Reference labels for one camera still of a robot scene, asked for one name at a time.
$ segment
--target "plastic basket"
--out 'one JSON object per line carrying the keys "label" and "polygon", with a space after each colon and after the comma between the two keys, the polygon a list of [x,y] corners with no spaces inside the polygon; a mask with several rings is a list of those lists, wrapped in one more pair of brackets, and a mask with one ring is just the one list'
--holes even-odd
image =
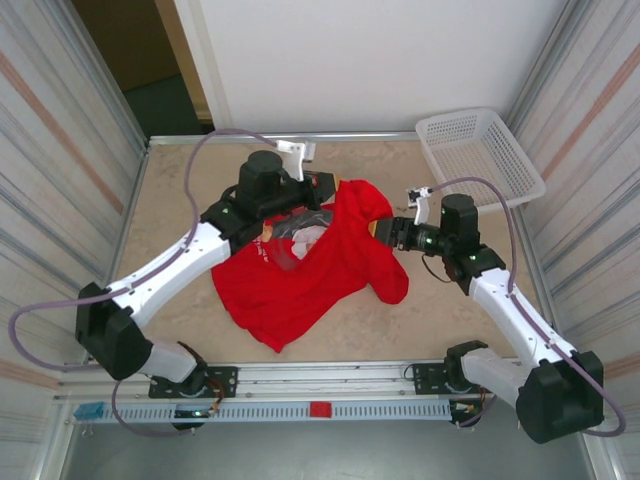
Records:
{"label": "plastic basket", "polygon": [[[546,186],[529,157],[497,113],[488,108],[462,110],[420,120],[416,132],[438,183],[481,177],[493,183],[515,207],[544,195]],[[466,193],[479,213],[500,209],[495,194],[477,182],[443,189]]]}

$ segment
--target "doorway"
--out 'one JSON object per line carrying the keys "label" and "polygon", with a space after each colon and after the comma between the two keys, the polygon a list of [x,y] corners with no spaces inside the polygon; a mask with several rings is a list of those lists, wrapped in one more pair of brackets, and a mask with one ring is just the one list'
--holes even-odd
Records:
{"label": "doorway", "polygon": [[173,0],[72,0],[145,137],[213,130]]}

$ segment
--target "red block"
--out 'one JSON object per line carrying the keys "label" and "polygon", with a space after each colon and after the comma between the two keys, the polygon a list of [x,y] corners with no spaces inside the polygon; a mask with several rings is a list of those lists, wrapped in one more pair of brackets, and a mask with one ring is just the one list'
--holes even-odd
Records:
{"label": "red block", "polygon": [[311,402],[310,416],[317,418],[331,418],[330,402]]}

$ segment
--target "blue block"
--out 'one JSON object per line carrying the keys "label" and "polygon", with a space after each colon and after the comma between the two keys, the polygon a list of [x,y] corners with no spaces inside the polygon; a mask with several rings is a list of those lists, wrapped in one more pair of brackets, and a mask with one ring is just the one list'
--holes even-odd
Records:
{"label": "blue block", "polygon": [[104,409],[104,402],[83,403],[76,408],[73,412],[73,416],[79,421],[96,420],[102,417],[102,411]]}

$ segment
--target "corrugated metal wall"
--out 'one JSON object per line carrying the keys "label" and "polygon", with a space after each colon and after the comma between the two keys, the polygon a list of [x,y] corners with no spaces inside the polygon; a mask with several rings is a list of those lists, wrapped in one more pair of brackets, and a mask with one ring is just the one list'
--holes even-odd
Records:
{"label": "corrugated metal wall", "polygon": [[605,363],[640,478],[640,2],[592,2],[517,137],[547,182],[525,209],[569,340]]}
{"label": "corrugated metal wall", "polygon": [[[56,374],[10,344],[17,306],[75,298],[106,280],[144,157],[75,12],[61,1],[0,3],[0,478],[31,475]],[[20,321],[37,356],[77,362],[74,312]]]}

